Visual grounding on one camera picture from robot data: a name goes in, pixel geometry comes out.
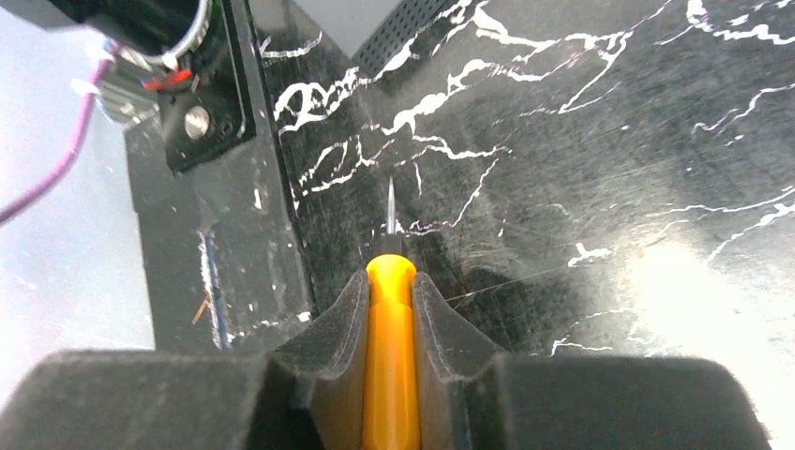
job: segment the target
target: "metal rod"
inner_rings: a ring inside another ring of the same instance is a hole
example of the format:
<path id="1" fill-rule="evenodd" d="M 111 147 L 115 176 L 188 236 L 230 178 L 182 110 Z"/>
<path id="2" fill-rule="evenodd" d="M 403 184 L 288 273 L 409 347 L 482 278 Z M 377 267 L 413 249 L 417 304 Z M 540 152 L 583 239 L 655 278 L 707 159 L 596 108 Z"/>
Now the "metal rod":
<path id="1" fill-rule="evenodd" d="M 395 207 L 395 183 L 389 177 L 389 197 L 386 201 L 386 233 L 396 234 L 398 231 L 398 219 Z"/>

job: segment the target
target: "metal screw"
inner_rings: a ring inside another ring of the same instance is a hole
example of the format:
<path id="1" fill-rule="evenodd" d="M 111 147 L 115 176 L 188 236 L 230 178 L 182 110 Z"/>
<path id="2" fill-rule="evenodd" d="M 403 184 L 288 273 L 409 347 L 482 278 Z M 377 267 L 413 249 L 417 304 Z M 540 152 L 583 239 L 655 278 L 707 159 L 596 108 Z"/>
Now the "metal screw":
<path id="1" fill-rule="evenodd" d="M 226 119 L 221 123 L 221 135 L 222 136 L 229 136 L 232 134 L 232 122 L 229 119 Z"/>
<path id="2" fill-rule="evenodd" d="M 210 113 L 201 106 L 194 106 L 185 114 L 185 132 L 196 141 L 210 129 Z"/>

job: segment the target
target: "screwdriver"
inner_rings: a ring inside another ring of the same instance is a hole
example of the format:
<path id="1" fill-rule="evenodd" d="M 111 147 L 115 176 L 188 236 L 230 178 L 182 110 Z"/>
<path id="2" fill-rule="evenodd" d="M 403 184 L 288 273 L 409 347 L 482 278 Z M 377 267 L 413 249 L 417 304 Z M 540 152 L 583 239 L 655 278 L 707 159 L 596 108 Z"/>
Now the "screwdriver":
<path id="1" fill-rule="evenodd" d="M 367 314 L 362 446 L 365 450 L 420 448 L 419 404 L 414 363 L 412 283 L 417 269 L 397 235 L 395 184 L 389 179 L 386 234 L 367 265 Z"/>

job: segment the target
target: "perforated grille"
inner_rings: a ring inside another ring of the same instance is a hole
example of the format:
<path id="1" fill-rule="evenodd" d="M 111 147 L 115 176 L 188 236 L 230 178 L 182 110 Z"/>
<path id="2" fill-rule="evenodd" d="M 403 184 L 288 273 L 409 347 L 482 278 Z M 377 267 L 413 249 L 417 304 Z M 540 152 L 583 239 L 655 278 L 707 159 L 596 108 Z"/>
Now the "perforated grille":
<path id="1" fill-rule="evenodd" d="M 423 25 L 433 19 L 443 0 L 403 0 L 353 56 L 353 61 L 374 76 L 400 52 Z"/>

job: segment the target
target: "yellow screwdriver handle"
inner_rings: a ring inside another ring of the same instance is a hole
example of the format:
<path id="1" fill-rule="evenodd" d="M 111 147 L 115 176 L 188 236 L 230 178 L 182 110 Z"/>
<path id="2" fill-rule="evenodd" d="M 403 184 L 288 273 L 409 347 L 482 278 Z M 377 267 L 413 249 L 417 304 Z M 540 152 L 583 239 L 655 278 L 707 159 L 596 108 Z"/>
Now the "yellow screwdriver handle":
<path id="1" fill-rule="evenodd" d="M 418 450 L 420 420 L 414 363 L 412 283 L 417 269 L 399 255 L 367 265 L 367 317 L 362 445 L 365 450 Z"/>

